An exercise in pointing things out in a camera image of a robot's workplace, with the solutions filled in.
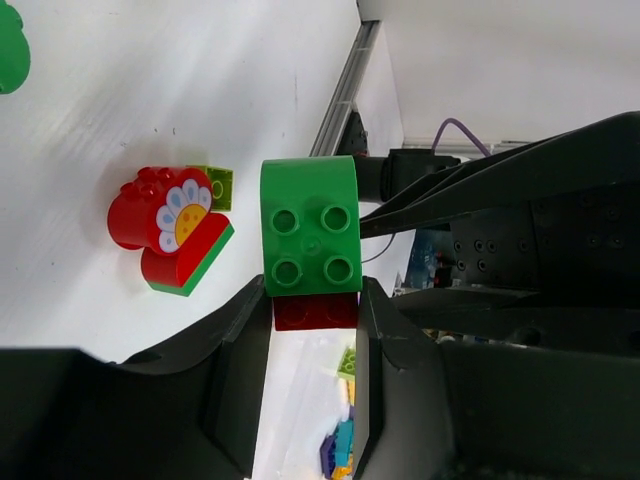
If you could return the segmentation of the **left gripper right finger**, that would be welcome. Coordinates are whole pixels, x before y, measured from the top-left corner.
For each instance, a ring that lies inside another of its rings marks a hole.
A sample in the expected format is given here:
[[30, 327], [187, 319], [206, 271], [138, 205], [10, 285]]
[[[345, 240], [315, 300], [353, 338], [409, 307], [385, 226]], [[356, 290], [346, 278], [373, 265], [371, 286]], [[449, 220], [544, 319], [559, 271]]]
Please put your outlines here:
[[358, 479], [635, 479], [639, 363], [445, 341], [365, 278], [357, 332]]

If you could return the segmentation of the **red L-shaped lego brick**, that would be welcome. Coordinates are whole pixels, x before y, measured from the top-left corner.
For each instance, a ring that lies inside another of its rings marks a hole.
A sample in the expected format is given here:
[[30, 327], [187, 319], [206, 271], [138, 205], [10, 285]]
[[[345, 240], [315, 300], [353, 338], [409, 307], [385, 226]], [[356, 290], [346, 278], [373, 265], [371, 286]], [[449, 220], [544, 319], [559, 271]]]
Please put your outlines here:
[[277, 331], [352, 329], [358, 322], [357, 292], [273, 298]]

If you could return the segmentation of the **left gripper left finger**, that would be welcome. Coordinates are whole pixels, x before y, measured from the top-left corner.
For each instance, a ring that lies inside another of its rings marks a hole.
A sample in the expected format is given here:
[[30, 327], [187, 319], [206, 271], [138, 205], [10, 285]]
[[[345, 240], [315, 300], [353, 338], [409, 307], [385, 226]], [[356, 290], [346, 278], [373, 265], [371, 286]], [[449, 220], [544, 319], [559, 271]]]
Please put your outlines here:
[[1, 353], [5, 479], [246, 479], [272, 306], [257, 276], [124, 362], [78, 349]]

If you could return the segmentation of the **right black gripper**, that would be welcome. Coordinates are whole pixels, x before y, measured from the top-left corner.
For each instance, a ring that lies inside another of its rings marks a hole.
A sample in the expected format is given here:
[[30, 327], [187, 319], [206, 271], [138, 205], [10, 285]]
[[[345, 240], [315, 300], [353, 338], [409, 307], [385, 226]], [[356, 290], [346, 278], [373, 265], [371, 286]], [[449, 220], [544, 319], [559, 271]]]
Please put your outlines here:
[[[360, 236], [454, 220], [465, 285], [634, 298], [638, 195], [567, 193], [638, 181], [639, 113], [631, 111], [424, 175], [361, 218]], [[479, 289], [421, 290], [394, 306], [423, 330], [555, 350], [639, 348], [637, 308]]]

